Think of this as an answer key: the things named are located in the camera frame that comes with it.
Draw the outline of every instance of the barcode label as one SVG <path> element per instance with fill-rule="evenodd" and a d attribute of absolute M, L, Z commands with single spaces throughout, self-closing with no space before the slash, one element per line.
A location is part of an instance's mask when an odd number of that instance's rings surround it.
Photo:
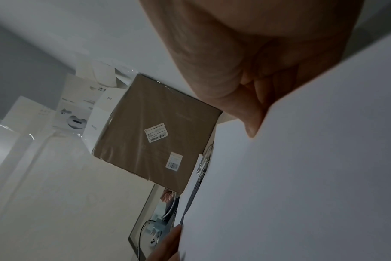
<path fill-rule="evenodd" d="M 147 139 L 149 143 L 168 136 L 168 132 L 164 123 L 145 129 L 144 132 L 147 135 Z"/>
<path fill-rule="evenodd" d="M 177 171 L 180 167 L 181 160 L 183 156 L 174 152 L 171 152 L 170 157 L 168 158 L 167 165 L 165 166 L 168 169 Z"/>

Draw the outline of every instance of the black cable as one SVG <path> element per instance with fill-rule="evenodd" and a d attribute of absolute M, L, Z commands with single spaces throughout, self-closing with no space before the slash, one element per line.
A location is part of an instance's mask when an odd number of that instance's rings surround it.
<path fill-rule="evenodd" d="M 140 230 L 140 237 L 138 238 L 138 261 L 141 261 L 140 260 L 140 253 L 141 253 L 141 233 L 143 232 L 143 229 L 145 227 L 145 225 L 148 223 L 148 222 L 154 222 L 154 220 L 147 220 L 144 222 L 144 225 L 142 226 L 141 230 Z"/>

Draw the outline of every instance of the barcode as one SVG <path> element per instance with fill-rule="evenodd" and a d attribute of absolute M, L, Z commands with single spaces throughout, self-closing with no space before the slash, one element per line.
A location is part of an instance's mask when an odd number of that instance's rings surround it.
<path fill-rule="evenodd" d="M 150 141 L 156 141 L 156 140 L 158 140 L 159 138 L 162 138 L 162 137 L 165 137 L 165 136 L 167 136 L 167 134 L 161 134 L 160 136 L 157 136 L 157 137 L 155 137 L 155 138 L 152 138 Z"/>
<path fill-rule="evenodd" d="M 171 168 L 171 169 L 174 169 L 174 170 L 178 170 L 178 164 L 173 163 L 173 162 L 170 162 L 168 164 L 168 167 Z"/>

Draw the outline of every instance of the product box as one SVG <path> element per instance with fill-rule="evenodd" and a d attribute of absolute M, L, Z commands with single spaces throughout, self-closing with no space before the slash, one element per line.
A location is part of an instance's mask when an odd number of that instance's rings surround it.
<path fill-rule="evenodd" d="M 220 114 L 139 74 L 101 96 L 83 140 L 95 157 L 182 193 Z"/>

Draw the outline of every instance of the ceiling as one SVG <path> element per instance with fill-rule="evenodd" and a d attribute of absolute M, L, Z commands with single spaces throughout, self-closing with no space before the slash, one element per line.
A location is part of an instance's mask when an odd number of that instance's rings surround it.
<path fill-rule="evenodd" d="M 359 24 L 391 0 L 366 0 Z M 76 54 L 194 96 L 137 0 L 0 0 L 0 24 L 68 66 Z"/>

